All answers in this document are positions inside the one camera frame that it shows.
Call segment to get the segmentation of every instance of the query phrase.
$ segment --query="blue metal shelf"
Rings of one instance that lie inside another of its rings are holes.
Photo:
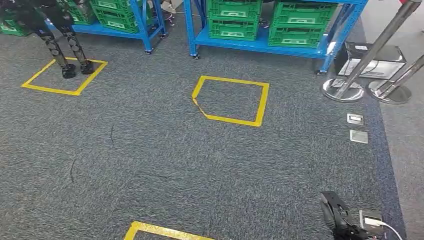
[[[355,26],[368,0],[305,0],[343,4],[333,25],[324,34],[317,48],[268,46],[268,29],[259,28],[255,41],[226,40],[209,38],[207,25],[206,0],[183,0],[185,23],[187,26],[188,47],[190,56],[198,56],[197,45],[230,48],[253,52],[291,55],[305,58],[323,59],[319,72],[326,73],[337,52],[341,49],[351,29]],[[202,29],[195,35],[192,17],[192,2],[200,15]]]
[[[268,46],[268,28],[259,28],[257,38],[255,41],[242,41],[242,40],[227,40],[218,38],[209,38],[209,26],[206,25],[194,40],[195,44],[223,47],[231,49],[245,50],[250,49],[255,52],[294,55],[306,58],[325,59],[327,54],[327,46],[320,45],[317,48],[308,47],[283,47],[283,46]],[[326,42],[326,37],[323,36],[321,42]]]
[[[139,32],[137,33],[129,33],[123,32],[119,30],[114,30],[111,28],[107,28],[102,26],[98,21],[91,25],[73,25],[73,29],[77,33],[85,33],[85,34],[97,34],[97,35],[106,35],[106,36],[114,36],[121,38],[129,38],[129,39],[140,39],[144,43],[144,48],[147,53],[152,52],[153,48],[150,43],[150,40],[154,38],[157,34],[167,35],[167,30],[165,28],[164,18],[162,16],[162,9],[160,0],[152,0],[153,7],[156,11],[157,16],[153,19],[152,25],[146,25],[146,11],[149,4],[147,0],[142,0],[142,6],[138,7],[136,0],[129,0],[132,11],[134,12],[135,21],[138,24]],[[52,24],[48,23],[49,27],[54,28]],[[156,29],[149,34],[149,30],[153,27]]]

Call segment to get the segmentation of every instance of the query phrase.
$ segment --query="floor socket cover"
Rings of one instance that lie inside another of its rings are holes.
[[[352,142],[368,144],[368,133],[365,131],[350,130],[350,140]]]
[[[364,116],[348,113],[347,122],[350,124],[364,125]]]

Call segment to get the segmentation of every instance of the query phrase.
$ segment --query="shelf leg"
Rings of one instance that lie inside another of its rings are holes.
[[[164,15],[162,14],[161,2],[159,0],[153,0],[153,7],[157,14],[157,20],[159,21],[159,27],[162,27],[162,35],[168,34],[165,27]]]
[[[200,19],[201,19],[201,27],[204,28],[206,26],[206,17],[205,17],[205,12],[203,9],[203,3],[202,0],[194,0],[194,4],[196,5],[197,11],[200,15]]]
[[[195,44],[195,29],[193,26],[192,5],[191,0],[183,0],[185,11],[185,24],[187,25],[188,49],[190,56],[197,56]]]
[[[136,0],[129,0],[129,3],[131,5],[132,12],[134,13],[135,21],[138,24],[139,34],[141,35],[141,40],[144,43],[144,49],[146,53],[152,52],[153,48],[150,44],[149,35],[147,33],[146,25],[144,24],[146,22],[146,16],[144,17],[144,21],[142,20],[142,16],[140,14],[140,9],[137,6]],[[147,5],[147,0],[143,0],[143,5]]]
[[[328,32],[328,40],[331,41],[334,37],[334,34],[336,33],[336,30],[340,27],[341,23],[343,23],[346,20],[346,16],[348,16],[352,9],[351,4],[343,4],[343,6],[340,9],[340,12],[337,15],[337,18],[334,21],[334,24],[332,25],[330,31]]]
[[[324,63],[322,64],[321,68],[319,69],[319,72],[326,73],[333,62],[334,58],[336,57],[337,52],[339,52],[340,48],[342,47],[342,44],[345,42],[346,38],[349,35],[349,32],[351,29],[355,26],[356,22],[358,21],[362,11],[365,8],[365,5],[367,4],[367,0],[365,0],[362,3],[359,4],[353,4],[352,11],[349,14],[349,16],[346,19],[346,23],[344,24],[341,31],[335,36],[335,39],[333,39],[330,46],[333,46],[331,52],[327,55],[327,57],[324,60]]]

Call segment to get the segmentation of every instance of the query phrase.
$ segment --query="floor marking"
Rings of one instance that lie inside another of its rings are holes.
[[[134,221],[131,223],[131,226],[126,232],[123,240],[133,240],[134,237],[136,236],[137,231],[143,231],[143,232],[147,232],[151,234],[162,235],[165,237],[174,238],[178,240],[214,240],[212,238],[198,236],[198,235],[194,235],[194,234],[183,232],[183,231],[177,231],[177,230],[162,227],[162,226],[155,226],[155,225],[140,222],[140,221]]]
[[[240,119],[235,119],[235,118],[206,114],[206,112],[203,111],[202,108],[199,106],[198,101],[196,99],[197,96],[200,93],[200,89],[202,88],[205,80],[216,80],[216,81],[222,81],[222,82],[231,82],[231,83],[238,83],[238,84],[252,84],[252,85],[261,86],[262,87],[262,94],[260,96],[259,107],[257,109],[255,121],[247,121],[247,120],[240,120]],[[191,94],[191,99],[193,100],[194,104],[199,108],[200,112],[208,119],[223,121],[223,122],[228,122],[228,123],[233,123],[233,124],[242,124],[242,125],[248,125],[248,126],[253,126],[253,127],[260,127],[262,125],[262,119],[264,118],[265,106],[267,104],[269,88],[270,88],[270,84],[265,83],[265,82],[246,81],[246,80],[240,80],[240,79],[223,78],[223,77],[215,77],[215,76],[200,76],[200,78],[197,82],[197,85],[194,88],[193,93]]]
[[[65,57],[67,60],[77,60],[75,57]],[[44,71],[46,71],[51,65],[53,65],[56,60],[53,59],[51,62],[49,62],[46,66],[44,66],[40,71],[38,71],[34,76],[32,76],[30,79],[28,79],[26,82],[24,82],[21,87],[28,88],[28,89],[34,89],[34,90],[40,90],[44,92],[51,92],[56,94],[68,94],[73,96],[79,96],[81,95],[81,92],[84,90],[84,88],[87,87],[87,85],[102,71],[106,65],[108,65],[107,61],[101,61],[101,60],[94,60],[94,59],[88,59],[94,63],[100,63],[100,66],[92,73],[90,74],[86,80],[82,82],[82,84],[75,90],[62,90],[62,89],[56,89],[56,88],[50,88],[50,87],[44,87],[44,86],[37,86],[30,84],[34,79],[36,79],[40,74],[42,74]]]

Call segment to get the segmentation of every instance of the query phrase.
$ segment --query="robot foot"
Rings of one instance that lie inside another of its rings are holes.
[[[86,60],[85,63],[81,64],[81,73],[84,75],[94,73],[93,62],[90,60]]]
[[[75,65],[74,64],[67,64],[66,66],[62,67],[62,76],[64,79],[71,79],[74,78],[77,74],[75,73]]]

